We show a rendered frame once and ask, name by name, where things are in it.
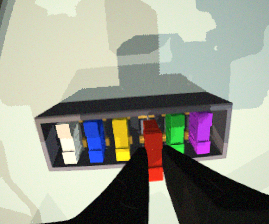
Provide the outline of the green fuse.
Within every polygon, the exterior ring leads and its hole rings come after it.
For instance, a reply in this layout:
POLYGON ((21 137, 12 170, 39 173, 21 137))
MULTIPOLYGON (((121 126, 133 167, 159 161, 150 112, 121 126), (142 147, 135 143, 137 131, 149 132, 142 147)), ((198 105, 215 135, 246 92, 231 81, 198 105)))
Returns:
POLYGON ((178 152, 183 152, 183 128, 185 128, 183 113, 166 115, 166 143, 178 152))

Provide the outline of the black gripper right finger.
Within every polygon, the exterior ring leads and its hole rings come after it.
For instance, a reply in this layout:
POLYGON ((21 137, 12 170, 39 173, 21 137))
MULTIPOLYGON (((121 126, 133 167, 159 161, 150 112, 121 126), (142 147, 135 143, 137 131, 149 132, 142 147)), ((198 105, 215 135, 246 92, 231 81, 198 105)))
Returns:
POLYGON ((163 145, 162 165, 178 224, 269 224, 269 194, 227 179, 170 145, 163 145))

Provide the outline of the yellow fuse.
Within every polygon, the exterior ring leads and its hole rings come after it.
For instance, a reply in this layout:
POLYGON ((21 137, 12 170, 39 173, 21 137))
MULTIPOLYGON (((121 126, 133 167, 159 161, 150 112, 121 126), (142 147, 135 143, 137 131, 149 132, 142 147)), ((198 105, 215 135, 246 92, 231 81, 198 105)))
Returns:
POLYGON ((113 119, 113 131, 117 161, 129 161, 130 140, 129 128, 127 128, 127 117, 115 117, 115 119, 113 119))

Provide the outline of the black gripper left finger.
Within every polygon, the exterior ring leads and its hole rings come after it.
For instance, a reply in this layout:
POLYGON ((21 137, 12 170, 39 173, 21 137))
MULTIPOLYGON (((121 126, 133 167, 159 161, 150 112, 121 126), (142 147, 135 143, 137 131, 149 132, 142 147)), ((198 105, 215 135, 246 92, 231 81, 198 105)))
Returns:
POLYGON ((149 224, 150 176, 146 148, 138 148, 118 175, 70 220, 45 224, 149 224))

